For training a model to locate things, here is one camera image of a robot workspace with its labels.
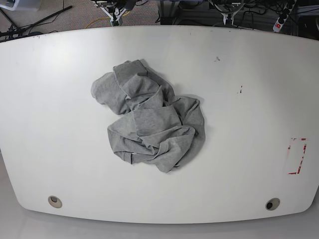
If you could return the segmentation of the grey T-shirt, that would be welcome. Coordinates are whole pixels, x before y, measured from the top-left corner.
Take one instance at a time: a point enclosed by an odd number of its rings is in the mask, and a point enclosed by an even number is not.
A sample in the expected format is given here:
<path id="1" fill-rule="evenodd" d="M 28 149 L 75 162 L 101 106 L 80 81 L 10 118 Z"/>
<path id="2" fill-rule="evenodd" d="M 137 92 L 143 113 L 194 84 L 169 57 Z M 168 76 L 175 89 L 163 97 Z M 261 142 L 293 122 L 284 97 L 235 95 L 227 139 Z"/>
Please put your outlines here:
<path id="1" fill-rule="evenodd" d="M 108 138 L 125 162 L 168 173 L 190 162 L 205 142 L 200 101 L 177 96 L 140 60 L 126 61 L 95 80 L 91 95 L 119 115 L 108 126 Z"/>

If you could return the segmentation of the white power strip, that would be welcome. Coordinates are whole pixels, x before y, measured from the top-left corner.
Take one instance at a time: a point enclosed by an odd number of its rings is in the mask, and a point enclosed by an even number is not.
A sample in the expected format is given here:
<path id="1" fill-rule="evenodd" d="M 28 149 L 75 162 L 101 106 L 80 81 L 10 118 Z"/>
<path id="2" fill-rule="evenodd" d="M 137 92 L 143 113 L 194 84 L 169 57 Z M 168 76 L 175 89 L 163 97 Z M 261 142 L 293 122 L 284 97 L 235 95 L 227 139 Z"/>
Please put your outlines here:
<path id="1" fill-rule="evenodd" d="M 294 6 L 296 5 L 296 0 L 288 0 L 282 12 L 279 14 L 277 21 L 273 26 L 273 31 L 279 33 L 287 21 L 288 17 L 292 13 Z"/>

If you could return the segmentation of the red tape rectangle marking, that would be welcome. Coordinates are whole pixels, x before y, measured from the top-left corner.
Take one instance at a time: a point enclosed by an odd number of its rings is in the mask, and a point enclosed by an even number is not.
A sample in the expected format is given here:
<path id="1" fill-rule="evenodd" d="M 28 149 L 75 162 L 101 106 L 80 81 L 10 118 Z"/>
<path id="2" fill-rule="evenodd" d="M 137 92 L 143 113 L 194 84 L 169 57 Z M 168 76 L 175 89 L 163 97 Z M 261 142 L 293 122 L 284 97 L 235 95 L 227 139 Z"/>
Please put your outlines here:
<path id="1" fill-rule="evenodd" d="M 286 160 L 286 173 L 297 175 L 300 173 L 307 148 L 306 138 L 291 138 Z"/>

